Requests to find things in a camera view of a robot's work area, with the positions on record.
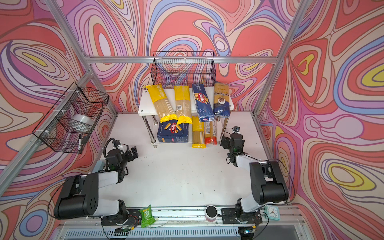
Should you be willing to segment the red spaghetti bag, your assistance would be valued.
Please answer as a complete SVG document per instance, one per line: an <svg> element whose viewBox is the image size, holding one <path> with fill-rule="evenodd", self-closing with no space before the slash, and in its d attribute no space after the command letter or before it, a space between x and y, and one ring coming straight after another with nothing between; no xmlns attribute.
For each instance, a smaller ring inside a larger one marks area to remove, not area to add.
<svg viewBox="0 0 384 240"><path fill-rule="evenodd" d="M205 123L205 144L217 145L217 121Z"/></svg>

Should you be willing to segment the yellow Pastatime spaghetti bag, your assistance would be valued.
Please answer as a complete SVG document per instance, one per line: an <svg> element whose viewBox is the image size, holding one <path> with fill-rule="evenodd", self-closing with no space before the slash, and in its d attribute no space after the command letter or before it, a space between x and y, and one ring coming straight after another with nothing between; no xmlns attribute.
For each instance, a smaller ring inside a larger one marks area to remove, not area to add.
<svg viewBox="0 0 384 240"><path fill-rule="evenodd" d="M161 84L147 85L146 89L150 94L161 123L178 119Z"/></svg>
<svg viewBox="0 0 384 240"><path fill-rule="evenodd" d="M193 145L192 148L205 149L205 123L200 122L199 117L192 117L193 121Z"/></svg>

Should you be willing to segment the clear blue spaghetti bag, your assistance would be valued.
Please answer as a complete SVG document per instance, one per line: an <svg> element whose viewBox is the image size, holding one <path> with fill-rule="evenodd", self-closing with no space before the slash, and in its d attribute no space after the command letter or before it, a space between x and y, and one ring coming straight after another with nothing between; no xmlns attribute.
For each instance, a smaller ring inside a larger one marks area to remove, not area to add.
<svg viewBox="0 0 384 240"><path fill-rule="evenodd" d="M214 115L221 118L230 118L230 94L228 84L215 83Z"/></svg>

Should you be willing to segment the blue Barilla rigatoni box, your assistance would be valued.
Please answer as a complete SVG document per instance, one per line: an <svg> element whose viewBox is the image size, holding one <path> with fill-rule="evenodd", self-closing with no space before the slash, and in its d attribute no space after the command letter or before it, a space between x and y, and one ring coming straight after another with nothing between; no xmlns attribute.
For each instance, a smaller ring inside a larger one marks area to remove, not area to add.
<svg viewBox="0 0 384 240"><path fill-rule="evenodd" d="M177 124L170 120L159 124L157 137L160 143L187 143L189 141L189 124Z"/></svg>

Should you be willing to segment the blue Barilla spaghetti box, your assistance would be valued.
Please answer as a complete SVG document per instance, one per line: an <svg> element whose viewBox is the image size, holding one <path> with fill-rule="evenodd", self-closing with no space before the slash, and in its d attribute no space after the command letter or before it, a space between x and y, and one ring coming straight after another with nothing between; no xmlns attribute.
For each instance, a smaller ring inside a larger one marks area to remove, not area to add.
<svg viewBox="0 0 384 240"><path fill-rule="evenodd" d="M211 122L214 120L214 111L208 98L206 89L203 84L193 84L194 100L199 117L199 121Z"/></svg>

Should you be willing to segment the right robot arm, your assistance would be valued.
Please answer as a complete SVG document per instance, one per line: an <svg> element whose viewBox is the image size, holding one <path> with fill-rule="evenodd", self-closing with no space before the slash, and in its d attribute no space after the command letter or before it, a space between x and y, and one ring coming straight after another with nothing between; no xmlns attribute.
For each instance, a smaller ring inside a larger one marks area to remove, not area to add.
<svg viewBox="0 0 384 240"><path fill-rule="evenodd" d="M251 215L263 207L289 199L289 190L278 161L258 160L244 151L244 144L243 136L236 132L221 140L221 147L229 151L229 163L250 174L251 193L235 204L235 219L240 223L248 222Z"/></svg>

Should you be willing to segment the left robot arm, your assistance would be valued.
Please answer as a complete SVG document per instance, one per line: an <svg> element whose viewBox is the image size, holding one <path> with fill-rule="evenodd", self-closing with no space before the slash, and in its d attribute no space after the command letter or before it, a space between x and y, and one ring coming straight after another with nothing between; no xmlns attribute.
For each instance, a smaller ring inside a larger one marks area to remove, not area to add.
<svg viewBox="0 0 384 240"><path fill-rule="evenodd" d="M121 183L128 175L127 163L138 157L136 147L126 150L118 147L106 155L106 171L66 178L54 207L54 217L58 220L101 217L104 226L125 225L129 212L124 201L104 199L99 190Z"/></svg>

